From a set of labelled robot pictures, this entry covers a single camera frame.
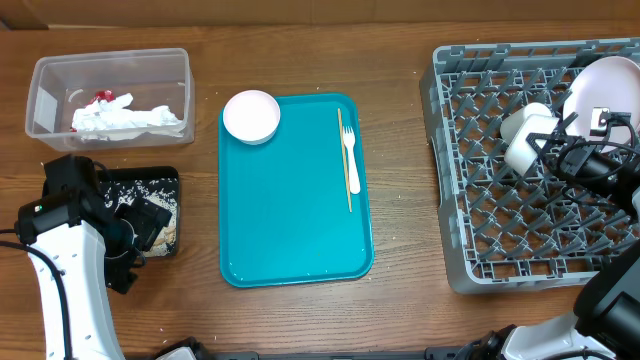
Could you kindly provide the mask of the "white bowl with rice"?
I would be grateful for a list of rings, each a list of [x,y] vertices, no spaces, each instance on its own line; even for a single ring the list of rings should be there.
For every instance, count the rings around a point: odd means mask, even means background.
[[[507,147],[504,160],[519,175],[524,176],[536,161],[536,154],[526,143],[530,133],[551,134],[559,119],[542,115],[529,116],[517,132],[512,143]]]

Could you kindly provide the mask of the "white napkin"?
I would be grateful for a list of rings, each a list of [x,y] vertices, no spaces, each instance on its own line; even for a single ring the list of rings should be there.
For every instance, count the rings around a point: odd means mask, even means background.
[[[160,105],[151,110],[131,110],[133,95],[126,93],[115,97],[108,105],[102,106],[101,117],[107,122],[106,128],[82,132],[81,139],[122,141],[132,140],[144,133],[152,135],[181,137],[187,123],[179,119],[168,105]]]

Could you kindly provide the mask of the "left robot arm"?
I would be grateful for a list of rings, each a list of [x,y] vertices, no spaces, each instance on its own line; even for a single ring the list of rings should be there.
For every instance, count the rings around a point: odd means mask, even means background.
[[[49,359],[120,359],[107,291],[126,293],[169,210],[136,198],[107,205],[96,164],[66,155],[44,166],[41,199],[15,230],[38,280]]]

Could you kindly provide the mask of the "white bowl with peanuts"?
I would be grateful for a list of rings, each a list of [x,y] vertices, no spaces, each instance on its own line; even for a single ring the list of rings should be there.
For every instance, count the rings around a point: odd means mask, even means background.
[[[223,125],[237,140],[259,145],[276,133],[281,109],[276,99],[261,90],[246,90],[234,95],[222,113]]]

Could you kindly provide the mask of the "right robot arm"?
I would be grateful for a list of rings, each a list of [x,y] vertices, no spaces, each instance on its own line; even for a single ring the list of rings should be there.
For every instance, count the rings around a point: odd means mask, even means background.
[[[622,163],[599,152],[606,141],[532,133],[526,137],[537,157],[553,145],[546,161],[553,175],[602,195],[639,219],[639,150],[614,144],[631,156]],[[637,359],[639,357],[639,244],[634,243],[599,271],[576,298],[573,311],[536,326],[513,328],[500,359]]]

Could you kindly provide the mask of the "white round plate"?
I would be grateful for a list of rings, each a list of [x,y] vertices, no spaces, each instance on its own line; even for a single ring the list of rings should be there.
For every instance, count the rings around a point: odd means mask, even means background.
[[[620,56],[599,59],[579,73],[569,90],[571,94],[563,104],[562,116],[566,119],[572,113],[578,115],[566,129],[569,135],[602,140],[590,135],[595,107],[630,113],[630,123],[639,131],[639,65],[636,62]]]

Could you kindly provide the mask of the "red snack wrapper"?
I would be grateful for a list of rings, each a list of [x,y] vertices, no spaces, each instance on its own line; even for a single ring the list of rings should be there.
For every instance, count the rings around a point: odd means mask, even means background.
[[[95,131],[106,128],[107,122],[102,119],[102,106],[115,99],[111,90],[98,91],[84,108],[75,110],[70,126],[71,132]]]

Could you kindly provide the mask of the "white upturned cup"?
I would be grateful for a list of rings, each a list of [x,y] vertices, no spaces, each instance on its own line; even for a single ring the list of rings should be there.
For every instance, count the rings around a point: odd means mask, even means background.
[[[551,117],[552,112],[543,103],[533,102],[506,117],[501,123],[500,135],[508,145],[512,143],[525,120],[531,115]]]

